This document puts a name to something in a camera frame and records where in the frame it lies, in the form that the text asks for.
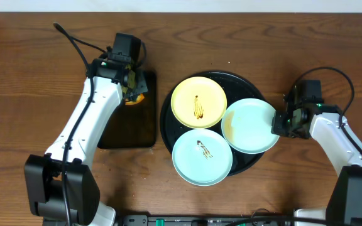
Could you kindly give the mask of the green and yellow sponge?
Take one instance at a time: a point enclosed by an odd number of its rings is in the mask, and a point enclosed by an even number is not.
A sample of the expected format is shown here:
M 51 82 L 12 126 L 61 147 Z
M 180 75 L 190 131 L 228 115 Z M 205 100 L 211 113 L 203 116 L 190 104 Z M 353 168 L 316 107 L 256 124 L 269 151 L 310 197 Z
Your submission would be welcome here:
M 143 94 L 132 95 L 131 97 L 129 97 L 125 100 L 125 104 L 126 105 L 136 105 L 136 104 L 139 104 L 141 101 L 143 101 L 144 98 L 145 98 L 145 96 Z

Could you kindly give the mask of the pale green plate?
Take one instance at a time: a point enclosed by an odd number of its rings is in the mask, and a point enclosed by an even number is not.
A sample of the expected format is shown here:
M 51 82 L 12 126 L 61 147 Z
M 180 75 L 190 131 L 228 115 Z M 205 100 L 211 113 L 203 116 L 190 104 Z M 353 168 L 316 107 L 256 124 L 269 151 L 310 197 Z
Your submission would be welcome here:
M 241 99 L 227 108 L 221 131 L 229 145 L 240 153 L 264 153 L 280 137 L 271 132 L 274 115 L 275 109 L 264 100 Z

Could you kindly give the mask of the yellow plate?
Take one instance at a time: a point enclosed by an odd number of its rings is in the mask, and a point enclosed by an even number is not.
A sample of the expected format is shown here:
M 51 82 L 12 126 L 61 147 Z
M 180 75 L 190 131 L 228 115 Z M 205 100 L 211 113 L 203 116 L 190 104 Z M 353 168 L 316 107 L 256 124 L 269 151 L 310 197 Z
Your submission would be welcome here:
M 170 106 L 181 124 L 193 129 L 206 129 L 222 119 L 227 98 L 223 88 L 214 80 L 190 77 L 175 87 Z

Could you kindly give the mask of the pale blue plate front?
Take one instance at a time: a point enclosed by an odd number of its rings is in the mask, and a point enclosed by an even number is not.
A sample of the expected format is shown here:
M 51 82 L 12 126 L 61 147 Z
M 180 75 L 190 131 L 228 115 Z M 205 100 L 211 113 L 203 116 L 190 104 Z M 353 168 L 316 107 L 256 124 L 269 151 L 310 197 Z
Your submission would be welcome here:
M 193 129 L 176 140 L 172 161 L 185 181 L 197 186 L 211 186 L 227 177 L 233 154 L 227 141 L 218 133 Z

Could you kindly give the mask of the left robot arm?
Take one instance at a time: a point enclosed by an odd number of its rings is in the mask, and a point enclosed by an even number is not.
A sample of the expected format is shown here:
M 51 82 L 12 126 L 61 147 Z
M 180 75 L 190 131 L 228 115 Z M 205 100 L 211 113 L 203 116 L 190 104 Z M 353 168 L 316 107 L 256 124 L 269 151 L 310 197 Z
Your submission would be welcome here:
M 91 173 L 98 142 L 113 112 L 146 91 L 140 68 L 96 58 L 64 129 L 43 156 L 29 155 L 24 172 L 33 215 L 64 225 L 114 225 L 116 211 L 100 201 Z

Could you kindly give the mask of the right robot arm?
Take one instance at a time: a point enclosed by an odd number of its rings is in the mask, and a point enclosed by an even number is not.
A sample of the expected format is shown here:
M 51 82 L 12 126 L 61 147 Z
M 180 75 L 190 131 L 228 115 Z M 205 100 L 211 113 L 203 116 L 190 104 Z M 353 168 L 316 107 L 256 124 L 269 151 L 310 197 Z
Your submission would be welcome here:
M 338 179 L 325 209 L 298 209 L 294 225 L 362 225 L 362 142 L 335 105 L 289 104 L 277 111 L 272 133 L 312 138 L 326 153 Z

